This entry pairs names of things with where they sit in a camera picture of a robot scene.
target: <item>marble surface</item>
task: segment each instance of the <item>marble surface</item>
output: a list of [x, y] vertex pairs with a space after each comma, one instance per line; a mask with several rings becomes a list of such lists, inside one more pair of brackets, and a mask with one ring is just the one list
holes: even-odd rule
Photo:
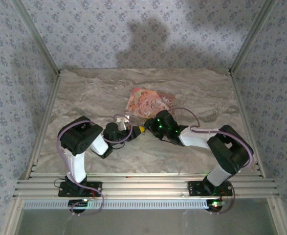
[[[105, 127], [114, 114], [123, 114], [134, 87], [176, 94], [175, 107], [191, 109], [201, 128], [231, 125], [246, 137], [229, 76], [207, 69], [90, 69], [63, 70], [50, 122], [38, 159], [37, 172], [63, 173], [56, 138], [66, 124], [85, 115]], [[195, 124], [186, 111], [176, 111], [178, 124]], [[212, 152], [161, 142], [147, 131], [105, 160], [86, 152], [88, 173], [207, 173], [217, 161]]]

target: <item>wallpaper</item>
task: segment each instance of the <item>wallpaper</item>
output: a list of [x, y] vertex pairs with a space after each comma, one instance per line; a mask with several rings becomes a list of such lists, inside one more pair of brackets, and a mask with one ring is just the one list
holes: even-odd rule
[[54, 79], [10, 1], [0, 0], [0, 227]]
[[235, 74], [268, 177], [287, 210], [287, 0], [270, 13]]
[[59, 69], [229, 68], [262, 0], [24, 0]]

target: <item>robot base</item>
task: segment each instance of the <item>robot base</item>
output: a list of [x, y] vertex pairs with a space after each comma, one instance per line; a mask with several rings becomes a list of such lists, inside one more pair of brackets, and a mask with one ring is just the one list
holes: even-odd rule
[[214, 187], [213, 185], [210, 186], [208, 189], [208, 185], [205, 181], [189, 181], [187, 184], [189, 196], [196, 197], [196, 196], [232, 196], [232, 189], [231, 185], [224, 181], [220, 186]]
[[[87, 177], [80, 182], [80, 184], [95, 188], [99, 191], [102, 191], [102, 182], [89, 182]], [[72, 182], [68, 177], [65, 177], [65, 182], [61, 182], [59, 189], [59, 197], [100, 197], [96, 191], [92, 192], [91, 190], [81, 188]]]

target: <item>enclosure wall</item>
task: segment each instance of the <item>enclosure wall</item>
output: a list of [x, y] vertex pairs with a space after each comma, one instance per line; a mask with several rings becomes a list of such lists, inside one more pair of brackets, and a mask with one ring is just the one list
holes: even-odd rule
[[266, 176], [287, 210], [287, 1], [278, 1], [234, 75]]
[[262, 2], [24, 0], [59, 69], [229, 68]]
[[0, 225], [55, 79], [10, 1], [0, 1]]

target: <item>glass panel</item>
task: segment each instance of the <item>glass panel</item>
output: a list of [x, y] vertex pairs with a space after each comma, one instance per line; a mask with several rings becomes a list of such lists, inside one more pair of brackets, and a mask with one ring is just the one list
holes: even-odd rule
[[267, 201], [237, 200], [226, 214], [204, 210], [23, 210], [16, 235], [275, 235]]

